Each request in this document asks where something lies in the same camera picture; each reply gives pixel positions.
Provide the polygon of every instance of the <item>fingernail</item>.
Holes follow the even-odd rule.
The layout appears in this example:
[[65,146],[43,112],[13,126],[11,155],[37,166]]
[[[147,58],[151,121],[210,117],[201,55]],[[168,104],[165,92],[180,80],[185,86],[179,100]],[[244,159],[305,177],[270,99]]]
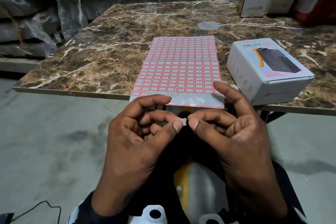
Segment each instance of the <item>fingernail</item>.
[[180,130],[183,127],[183,123],[180,120],[177,120],[174,122],[174,129],[176,130],[176,132],[180,132]]
[[195,130],[198,125],[198,119],[192,118],[189,120],[189,126],[191,127],[192,130]]

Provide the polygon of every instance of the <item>white box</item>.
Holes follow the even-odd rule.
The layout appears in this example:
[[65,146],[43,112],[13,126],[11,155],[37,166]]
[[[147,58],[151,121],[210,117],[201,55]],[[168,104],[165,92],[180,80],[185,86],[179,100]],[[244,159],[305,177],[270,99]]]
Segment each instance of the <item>white box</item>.
[[287,14],[294,0],[270,0],[267,14]]
[[314,78],[270,38],[233,42],[226,68],[252,105],[290,102]]
[[238,0],[237,10],[240,17],[263,17],[270,0]]

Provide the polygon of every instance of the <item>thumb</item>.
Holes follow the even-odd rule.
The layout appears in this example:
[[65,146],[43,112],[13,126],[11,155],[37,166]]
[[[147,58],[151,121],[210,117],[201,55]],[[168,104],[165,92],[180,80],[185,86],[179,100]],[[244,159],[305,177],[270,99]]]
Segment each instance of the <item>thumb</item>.
[[154,148],[156,156],[162,153],[164,148],[174,139],[182,127],[183,123],[180,120],[169,122],[148,141],[148,144]]
[[192,118],[189,120],[190,128],[217,153],[227,151],[230,139],[219,133],[214,127],[203,120]]

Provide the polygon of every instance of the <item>gray floor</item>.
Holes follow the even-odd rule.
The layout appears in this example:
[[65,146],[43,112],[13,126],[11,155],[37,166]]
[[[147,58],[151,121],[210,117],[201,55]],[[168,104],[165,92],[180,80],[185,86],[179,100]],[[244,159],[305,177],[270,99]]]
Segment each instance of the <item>gray floor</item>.
[[[0,79],[0,213],[42,200],[61,222],[95,188],[108,122],[126,101],[16,93]],[[288,171],[310,223],[334,223],[336,117],[288,114],[269,125],[274,157]],[[17,223],[57,222],[41,205]]]

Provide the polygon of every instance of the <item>brown marble tabletop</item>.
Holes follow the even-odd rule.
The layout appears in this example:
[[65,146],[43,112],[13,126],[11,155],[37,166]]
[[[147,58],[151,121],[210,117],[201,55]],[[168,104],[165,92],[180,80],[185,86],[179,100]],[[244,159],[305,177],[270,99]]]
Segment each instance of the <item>brown marble tabletop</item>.
[[[220,27],[202,30],[215,21]],[[293,102],[258,110],[336,116],[336,26],[304,28],[292,18],[239,18],[233,1],[113,5],[25,75],[18,92],[128,100],[156,36],[214,35],[222,81],[233,41],[270,37],[315,74]]]

